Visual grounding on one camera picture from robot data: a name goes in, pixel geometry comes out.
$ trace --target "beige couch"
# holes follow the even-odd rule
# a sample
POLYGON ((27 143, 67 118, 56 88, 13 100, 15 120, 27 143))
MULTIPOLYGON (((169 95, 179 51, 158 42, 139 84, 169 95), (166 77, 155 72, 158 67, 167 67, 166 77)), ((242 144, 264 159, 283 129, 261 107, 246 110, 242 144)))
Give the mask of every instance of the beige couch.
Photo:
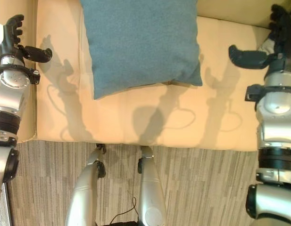
POLYGON ((246 87, 263 83, 265 70, 245 70, 228 47, 256 49, 267 37, 270 7, 290 0, 199 0, 198 43, 202 87, 156 84, 92 98, 93 76, 79 0, 0 0, 0 23, 24 14, 25 45, 51 48, 37 64, 19 141, 86 141, 256 150, 258 125, 246 87))

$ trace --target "wire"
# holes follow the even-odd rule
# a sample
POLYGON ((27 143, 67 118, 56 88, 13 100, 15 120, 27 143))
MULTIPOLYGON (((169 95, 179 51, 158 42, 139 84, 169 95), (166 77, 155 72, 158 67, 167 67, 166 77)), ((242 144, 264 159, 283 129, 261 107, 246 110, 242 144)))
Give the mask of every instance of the wire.
POLYGON ((135 211, 136 211, 136 213, 137 213, 137 215, 138 215, 138 218, 139 218, 139 214, 138 214, 138 212, 137 212, 137 210, 136 210, 136 203, 137 203, 137 200, 136 200, 135 197, 133 197, 133 198, 132 198, 132 204, 133 204, 133 207, 130 208, 130 209, 129 209, 128 211, 126 211, 126 212, 119 213, 119 214, 117 214, 116 216, 114 216, 114 218, 111 220, 111 223, 109 224, 109 226, 112 225, 112 223, 113 223, 113 221, 115 220, 116 217, 118 217, 118 216, 120 216, 120 215, 123 215, 123 214, 126 214, 126 213, 132 211, 133 209, 135 209, 135 211))
POLYGON ((137 217, 138 217, 138 220, 139 220, 139 213, 138 213, 138 211, 136 210, 136 203, 137 203, 137 200, 136 200, 135 197, 133 197, 133 198, 132 198, 132 204, 133 204, 133 206, 134 206, 135 212, 136 212, 137 217))

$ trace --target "floor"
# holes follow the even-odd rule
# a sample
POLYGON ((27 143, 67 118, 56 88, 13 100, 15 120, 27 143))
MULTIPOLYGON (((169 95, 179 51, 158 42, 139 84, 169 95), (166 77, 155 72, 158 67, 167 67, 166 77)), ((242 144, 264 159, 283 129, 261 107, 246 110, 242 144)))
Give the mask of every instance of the floor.
MULTIPOLYGON (((90 143, 31 141, 18 145, 20 165, 10 183, 14 226, 63 226, 71 192, 90 143)), ((167 208, 168 226, 248 226, 248 186, 255 183, 256 152, 153 147, 167 208)), ((107 225, 138 201, 138 146, 107 145, 107 175, 98 181, 96 221, 107 225)), ((134 211, 115 222, 137 220, 134 211)))

